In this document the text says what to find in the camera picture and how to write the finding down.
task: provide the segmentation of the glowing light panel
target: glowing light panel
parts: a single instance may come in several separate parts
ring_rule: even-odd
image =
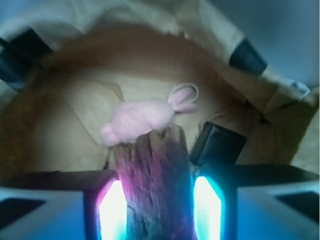
[[[194,183],[194,227],[198,240],[219,240],[222,237],[224,220],[224,195],[212,181],[213,187],[204,176]]]
[[[98,206],[101,240],[125,240],[127,201],[121,181],[115,180]]]

